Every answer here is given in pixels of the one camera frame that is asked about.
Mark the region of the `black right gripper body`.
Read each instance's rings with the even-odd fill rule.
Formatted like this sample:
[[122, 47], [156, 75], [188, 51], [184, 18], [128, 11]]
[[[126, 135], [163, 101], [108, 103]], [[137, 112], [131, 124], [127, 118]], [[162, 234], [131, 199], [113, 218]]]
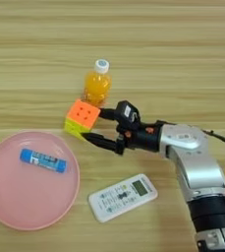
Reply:
[[122, 154], [124, 149], [141, 149], [158, 153], [160, 149], [161, 129], [163, 124], [156, 121], [153, 124], [141, 122], [119, 122], [116, 131], [116, 154]]

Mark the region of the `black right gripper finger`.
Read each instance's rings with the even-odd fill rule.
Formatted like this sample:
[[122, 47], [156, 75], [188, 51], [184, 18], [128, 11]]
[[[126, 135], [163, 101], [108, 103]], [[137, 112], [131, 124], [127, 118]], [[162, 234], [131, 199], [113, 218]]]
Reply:
[[116, 119], [116, 113], [115, 110], [112, 108], [101, 108], [99, 117], [106, 120], [114, 121]]
[[106, 139], [103, 135], [96, 134], [96, 133], [82, 133], [82, 136], [93, 145], [112, 151], [118, 155], [122, 155], [124, 152], [124, 147], [113, 140]]

